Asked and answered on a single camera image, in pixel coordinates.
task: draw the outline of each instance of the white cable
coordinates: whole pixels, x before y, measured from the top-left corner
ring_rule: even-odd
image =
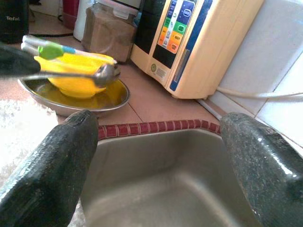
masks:
[[[294,92],[294,93],[278,93],[278,92],[270,92],[270,93],[244,93],[234,90],[229,90],[223,87],[218,87],[217,91],[220,91],[221,93],[230,95],[230,96],[236,96],[241,98],[255,98],[255,99],[264,99],[264,98],[283,98],[283,97],[289,97],[289,96],[298,96],[303,95],[303,92]]]

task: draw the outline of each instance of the metal tray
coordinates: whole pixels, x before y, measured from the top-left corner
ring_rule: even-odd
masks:
[[[47,79],[19,80],[19,83],[34,100],[65,117],[79,110],[90,110],[97,115],[110,112],[126,105],[130,97],[128,87],[120,80],[108,85],[106,91],[88,99],[65,96]]]

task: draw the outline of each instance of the countertop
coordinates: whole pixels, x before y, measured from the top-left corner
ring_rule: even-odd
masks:
[[[30,34],[65,34],[72,31],[52,16],[36,13],[30,23]],[[48,40],[82,49],[73,36],[47,38]],[[218,120],[195,100],[175,99],[161,84],[137,68],[131,61],[120,64],[121,80],[130,89],[129,103],[99,118],[99,124],[121,124],[168,120],[203,119],[218,124]],[[0,99],[26,100],[31,98],[15,80],[0,80]]]

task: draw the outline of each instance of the spoon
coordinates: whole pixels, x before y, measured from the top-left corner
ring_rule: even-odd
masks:
[[[104,64],[93,75],[40,71],[40,64],[32,55],[11,46],[0,44],[0,79],[46,79],[79,77],[92,79],[97,87],[104,88],[117,80],[120,70],[117,65]]]

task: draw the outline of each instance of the stainless steel sink basin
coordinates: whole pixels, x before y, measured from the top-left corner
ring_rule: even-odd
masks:
[[[185,130],[101,141],[81,195],[88,227],[260,227],[221,138]]]

